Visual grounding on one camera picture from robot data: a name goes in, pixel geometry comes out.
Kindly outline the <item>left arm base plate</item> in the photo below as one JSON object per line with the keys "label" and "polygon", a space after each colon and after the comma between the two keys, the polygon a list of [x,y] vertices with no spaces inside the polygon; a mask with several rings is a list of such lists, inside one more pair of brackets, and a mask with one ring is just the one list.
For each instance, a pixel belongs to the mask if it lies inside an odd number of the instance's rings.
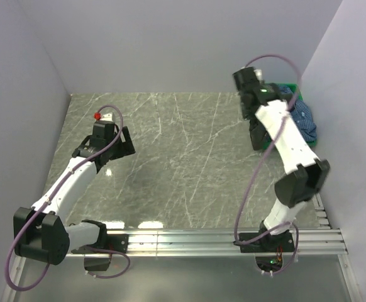
{"label": "left arm base plate", "polygon": [[[71,250],[69,254],[84,257],[86,274],[99,279],[112,279],[123,275],[130,268],[131,260],[126,254],[128,238],[128,234],[107,234],[104,242],[81,246],[78,249]],[[117,255],[126,260],[125,268],[109,276],[99,275],[99,272],[106,272],[111,268],[111,261]]]}

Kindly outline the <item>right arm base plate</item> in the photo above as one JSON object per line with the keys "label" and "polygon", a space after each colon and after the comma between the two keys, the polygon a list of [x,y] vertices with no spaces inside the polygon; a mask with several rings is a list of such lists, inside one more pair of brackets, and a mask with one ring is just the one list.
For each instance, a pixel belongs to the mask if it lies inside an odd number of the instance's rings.
{"label": "right arm base plate", "polygon": [[293,239],[292,233],[287,230],[279,235],[257,237],[256,233],[240,233],[239,241],[233,244],[243,254],[255,254],[257,269],[262,275],[273,277],[295,261],[298,235]]}

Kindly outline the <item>black pinstripe long sleeve shirt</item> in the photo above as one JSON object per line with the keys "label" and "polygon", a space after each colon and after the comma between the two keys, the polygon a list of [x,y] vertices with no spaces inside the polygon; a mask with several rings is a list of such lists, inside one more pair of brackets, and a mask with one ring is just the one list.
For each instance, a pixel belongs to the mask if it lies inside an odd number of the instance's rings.
{"label": "black pinstripe long sleeve shirt", "polygon": [[254,151],[265,150],[271,143],[270,136],[263,124],[256,118],[249,121],[249,132]]}

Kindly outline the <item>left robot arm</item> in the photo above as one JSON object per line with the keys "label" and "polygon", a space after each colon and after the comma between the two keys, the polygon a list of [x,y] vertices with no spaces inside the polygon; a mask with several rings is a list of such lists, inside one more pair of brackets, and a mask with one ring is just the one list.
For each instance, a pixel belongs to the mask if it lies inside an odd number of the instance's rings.
{"label": "left robot arm", "polygon": [[65,220],[109,161],[134,153],[127,126],[119,128],[112,121],[96,121],[91,135],[73,151],[53,186],[30,208],[20,207],[14,214],[15,254],[58,265],[68,252],[84,246],[94,253],[105,251],[109,243],[105,223],[83,220],[66,226]]}

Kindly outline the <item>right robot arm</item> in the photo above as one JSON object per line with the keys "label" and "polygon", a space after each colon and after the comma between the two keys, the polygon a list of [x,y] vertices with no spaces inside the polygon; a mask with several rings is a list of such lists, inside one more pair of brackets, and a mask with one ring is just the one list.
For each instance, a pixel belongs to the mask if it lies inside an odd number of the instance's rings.
{"label": "right robot arm", "polygon": [[294,96],[284,94],[277,84],[265,83],[261,71],[244,67],[233,74],[244,119],[250,124],[254,150],[271,139],[282,160],[285,174],[274,185],[275,203],[261,222],[254,239],[237,233],[235,243],[271,252],[283,244],[300,210],[318,194],[330,171],[327,160],[311,150],[291,116]]}

